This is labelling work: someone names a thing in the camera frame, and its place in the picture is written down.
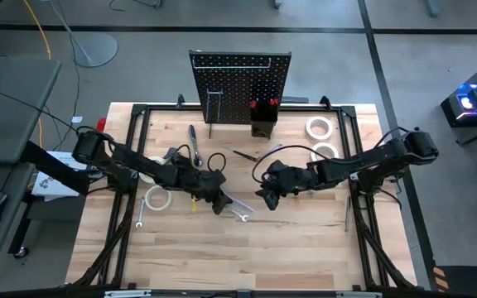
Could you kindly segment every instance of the screwdriver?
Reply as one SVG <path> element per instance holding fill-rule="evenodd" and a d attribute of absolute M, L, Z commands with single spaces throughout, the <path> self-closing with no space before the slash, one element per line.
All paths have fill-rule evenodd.
<path fill-rule="evenodd" d="M 249 159 L 250 161 L 253 161 L 253 162 L 257 162 L 257 158 L 253 157 L 253 156 L 249 156 L 248 154 L 246 153 L 242 153 L 241 151 L 236 151 L 236 150 L 233 150 L 233 149 L 229 149 L 227 147 L 224 147 L 225 149 L 235 153 L 235 154 L 238 154 L 246 159 Z"/>

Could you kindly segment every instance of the black floor stripe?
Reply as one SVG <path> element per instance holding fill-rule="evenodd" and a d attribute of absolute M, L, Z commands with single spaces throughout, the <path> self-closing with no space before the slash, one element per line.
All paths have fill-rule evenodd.
<path fill-rule="evenodd" d="M 477 29 L 373 29 L 373 34 L 477 35 Z"/>
<path fill-rule="evenodd" d="M 380 56 L 378 54 L 377 44 L 374 40 L 374 30 L 371 27 L 371 21 L 369 19 L 368 9 L 365 5 L 365 0 L 358 0 L 360 14 L 362 15 L 362 22 L 366 29 L 365 35 L 368 40 L 369 52 L 371 54 L 371 61 L 373 62 L 374 72 L 377 77 L 378 89 L 382 96 L 382 102 L 384 110 L 386 112 L 386 118 L 388 119 L 389 127 L 398 127 L 397 117 L 393 109 L 393 102 L 391 95 L 389 94 L 388 83 L 383 72 L 382 63 L 380 62 Z M 392 133 L 392 137 L 399 137 L 400 132 L 395 131 Z M 422 259 L 424 261 L 426 275 L 430 282 L 430 288 L 436 290 L 436 281 L 433 275 L 433 268 L 436 265 L 434 262 L 434 254 L 431 250 L 430 239 L 422 217 L 421 206 L 419 205 L 419 199 L 417 198 L 417 192 L 415 190 L 415 184 L 413 183 L 412 173 L 409 167 L 405 170 L 405 176 L 403 179 L 404 188 L 406 191 L 407 199 L 410 204 L 410 210 L 412 211 L 413 223 L 415 225 L 417 240 L 422 251 Z"/>
<path fill-rule="evenodd" d="M 65 31 L 60 25 L 44 25 L 45 31 Z M 0 30 L 37 31 L 34 24 L 0 24 Z M 79 32 L 232 32 L 232 33 L 330 33 L 366 34 L 365 28 L 254 27 L 254 26 L 92 26 L 73 25 Z M 477 35 L 477 29 L 371 29 L 373 34 L 391 35 Z"/>
<path fill-rule="evenodd" d="M 363 28 L 246 27 L 246 26 L 70 26 L 72 31 L 92 32 L 233 32 L 233 33 L 338 33 L 364 34 Z M 63 26 L 44 25 L 44 31 L 65 31 Z M 37 31 L 36 25 L 0 24 L 0 30 Z"/>

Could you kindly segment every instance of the yellow cable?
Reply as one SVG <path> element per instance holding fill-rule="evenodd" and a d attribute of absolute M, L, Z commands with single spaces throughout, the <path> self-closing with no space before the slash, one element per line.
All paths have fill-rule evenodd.
<path fill-rule="evenodd" d="M 47 41 L 46 34 L 44 33 L 43 29 L 41 28 L 40 22 L 36 18 L 36 14 L 34 14 L 34 11 L 32 10 L 31 6 L 29 5 L 29 2 L 27 0 L 23 0 L 25 3 L 26 7 L 29 9 L 29 12 L 31 13 L 32 18 L 34 19 L 34 22 L 38 26 L 38 30 L 41 33 L 41 37 L 43 37 L 43 42 L 46 44 L 46 49 L 47 49 L 47 56 L 49 56 L 49 60 L 51 59 L 51 48 L 49 47 L 49 42 Z"/>
<path fill-rule="evenodd" d="M 34 22 L 38 26 L 38 30 L 41 33 L 41 37 L 43 37 L 43 42 L 46 44 L 47 57 L 49 57 L 49 60 L 50 60 L 51 59 L 51 48 L 49 47 L 49 41 L 47 41 L 46 34 L 44 33 L 43 29 L 41 28 L 40 22 L 36 18 L 36 14 L 32 10 L 31 5 L 29 5 L 29 2 L 27 0 L 23 0 L 23 2 L 25 3 L 25 6 L 28 8 L 29 12 L 31 13 L 31 16 L 34 19 Z M 43 148 L 43 129 L 41 127 L 41 115 L 40 115 L 40 117 L 38 117 L 38 130 L 39 130 L 38 139 L 39 139 L 39 143 L 40 143 L 40 148 Z"/>
<path fill-rule="evenodd" d="M 43 127 L 41 126 L 41 118 L 38 117 L 38 139 L 40 143 L 40 148 L 43 149 Z"/>

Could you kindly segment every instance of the yellow handle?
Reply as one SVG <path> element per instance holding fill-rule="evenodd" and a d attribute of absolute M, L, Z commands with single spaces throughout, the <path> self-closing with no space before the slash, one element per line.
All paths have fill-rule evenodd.
<path fill-rule="evenodd" d="M 196 206 L 196 201 L 195 199 L 192 199 L 192 213 L 196 213 L 197 209 L 198 209 L 198 206 Z"/>

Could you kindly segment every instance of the white box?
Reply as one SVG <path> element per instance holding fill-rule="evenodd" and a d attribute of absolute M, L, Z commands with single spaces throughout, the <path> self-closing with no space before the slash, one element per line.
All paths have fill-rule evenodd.
<path fill-rule="evenodd" d="M 83 165 L 71 156 L 70 152 L 58 152 L 48 151 L 54 158 L 62 161 L 66 166 L 76 170 L 85 170 L 86 165 Z M 45 173 L 38 173 L 34 187 L 32 188 L 32 194 L 37 196 L 43 196 L 45 202 L 49 202 L 53 199 L 59 199 L 63 197 L 75 197 L 79 193 L 70 189 L 69 187 L 61 184 L 58 180 L 49 177 Z"/>

